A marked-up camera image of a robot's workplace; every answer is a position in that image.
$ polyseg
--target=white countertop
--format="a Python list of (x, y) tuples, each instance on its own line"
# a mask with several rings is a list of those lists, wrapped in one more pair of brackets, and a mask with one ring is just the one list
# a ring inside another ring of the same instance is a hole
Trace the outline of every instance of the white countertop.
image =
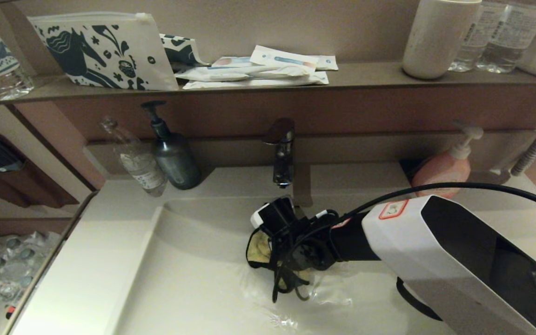
[[(357, 195), (359, 203), (409, 186), (396, 163), (312, 166), (311, 173), (312, 195)], [(271, 179), (272, 167), (220, 168), (194, 189), (177, 191), (169, 185), (160, 198), (149, 197), (134, 181), (107, 182), (43, 278), (13, 335), (112, 334), (154, 229), (156, 208), (176, 199), (279, 197), (290, 192)], [(536, 193), (526, 176), (506, 185)], [(462, 190), (454, 200), (536, 259), (536, 204), (474, 189)]]

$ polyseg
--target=white sink basin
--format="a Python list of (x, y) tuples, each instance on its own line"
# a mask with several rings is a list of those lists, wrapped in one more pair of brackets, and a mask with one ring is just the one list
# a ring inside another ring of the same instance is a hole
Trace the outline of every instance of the white sink basin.
[[(115, 329), (144, 334), (453, 334), (413, 310), (381, 261), (337, 263), (312, 286), (272, 303), (273, 272), (252, 269), (245, 248), (250, 215), (272, 198), (172, 200), (157, 212), (138, 275)], [(352, 196), (314, 197), (313, 216), (351, 210)]]

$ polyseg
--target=shelf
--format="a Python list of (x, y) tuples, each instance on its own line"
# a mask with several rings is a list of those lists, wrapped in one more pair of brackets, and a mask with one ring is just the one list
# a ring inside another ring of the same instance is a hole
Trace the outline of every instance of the shelf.
[(36, 88), (29, 94), (14, 100), (0, 101), (0, 104), (20, 104), (23, 102), (52, 101), (77, 98), (110, 98), (136, 96), (167, 96), (181, 94), (216, 94), (242, 91), (291, 91), (300, 89), (362, 89), (394, 87), (455, 87), (463, 85), (536, 85), (536, 76), (515, 70), (510, 74), (490, 74), (472, 71), (458, 74), (448, 72), (436, 80), (412, 78), (401, 70), (400, 62), (349, 63), (339, 64), (340, 70), (328, 72), (329, 85), (304, 87), (245, 87), (196, 89), (185, 91), (136, 91), (130, 89), (110, 89), (75, 85), (66, 76), (42, 76), (34, 78)]

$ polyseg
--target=chrome faucet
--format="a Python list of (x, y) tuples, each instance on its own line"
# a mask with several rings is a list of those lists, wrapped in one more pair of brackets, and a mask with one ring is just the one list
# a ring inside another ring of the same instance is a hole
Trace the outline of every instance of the chrome faucet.
[(272, 180), (280, 188), (293, 184), (293, 140), (295, 122), (287, 118), (276, 120), (262, 139), (264, 143), (276, 146)]

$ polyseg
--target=faucet handle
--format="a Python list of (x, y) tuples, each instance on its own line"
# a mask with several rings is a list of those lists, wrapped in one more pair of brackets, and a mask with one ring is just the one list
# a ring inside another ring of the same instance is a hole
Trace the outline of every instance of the faucet handle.
[(280, 118), (268, 129), (268, 133), (262, 139), (266, 144), (276, 145), (293, 142), (295, 137), (295, 121), (287, 117)]

